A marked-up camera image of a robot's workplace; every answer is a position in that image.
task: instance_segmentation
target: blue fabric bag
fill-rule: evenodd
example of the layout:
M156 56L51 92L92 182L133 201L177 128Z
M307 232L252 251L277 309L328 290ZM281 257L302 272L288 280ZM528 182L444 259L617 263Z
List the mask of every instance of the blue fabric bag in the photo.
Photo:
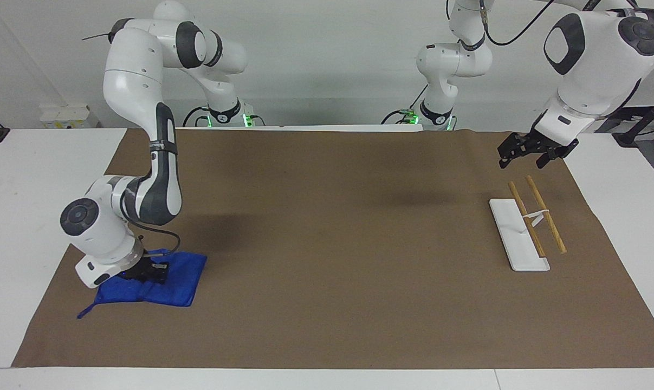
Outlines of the blue fabric bag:
M150 250L151 254L163 254L166 249ZM81 319L97 304L114 302L151 302L169 304L186 308L195 299L199 277L206 264L206 256L189 252L175 252L172 255L153 257L154 262L169 262L168 279L165 284L127 281L121 277L111 277L98 287L93 303L84 309L77 319Z

